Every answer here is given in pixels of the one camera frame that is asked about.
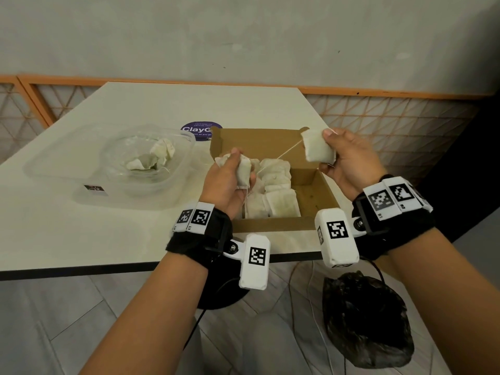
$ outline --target round purple sticker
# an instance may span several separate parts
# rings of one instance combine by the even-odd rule
[[[212,132],[210,131],[212,126],[222,129],[222,126],[218,123],[210,121],[190,122],[184,125],[181,129],[193,133],[197,141],[208,141],[212,139]]]

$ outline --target hand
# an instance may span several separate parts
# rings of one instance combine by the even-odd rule
[[[231,150],[231,156],[226,163],[219,167],[214,163],[203,184],[202,195],[199,201],[214,204],[232,220],[245,201],[246,189],[236,189],[236,169],[240,165],[241,151],[237,148]],[[255,185],[255,173],[250,174],[250,189]]]
[[[387,174],[370,143],[346,129],[323,130],[323,138],[337,152],[334,166],[320,164],[320,171],[335,180],[342,193],[353,201],[363,188],[376,184]]]

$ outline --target plastic container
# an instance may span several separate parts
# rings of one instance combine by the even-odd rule
[[[125,164],[148,153],[160,138],[176,151],[165,168],[130,171]],[[191,132],[155,125],[92,124],[67,134],[24,166],[57,195],[114,208],[164,209],[176,204],[191,172]]]

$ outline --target tabletop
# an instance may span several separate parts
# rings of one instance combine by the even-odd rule
[[[222,128],[326,127],[296,88],[109,82],[0,165],[0,280],[152,270],[165,255],[183,205],[152,211],[79,204],[54,195],[23,167],[87,124],[181,129],[193,121]],[[195,153],[209,158],[209,141],[197,142]],[[206,171],[211,158],[204,160]],[[203,184],[199,172],[192,195]],[[327,181],[340,207],[350,213],[351,203]],[[314,230],[263,234],[272,244],[271,262],[321,259]]]

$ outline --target box flap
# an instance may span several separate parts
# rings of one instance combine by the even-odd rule
[[[243,150],[245,156],[257,158],[278,158],[295,144],[301,141],[301,132],[307,130],[288,129],[219,129],[212,127],[210,155],[220,157],[233,147]],[[297,144],[281,157],[290,162],[292,168],[317,168],[318,163],[309,163],[305,159],[305,150],[302,143]]]

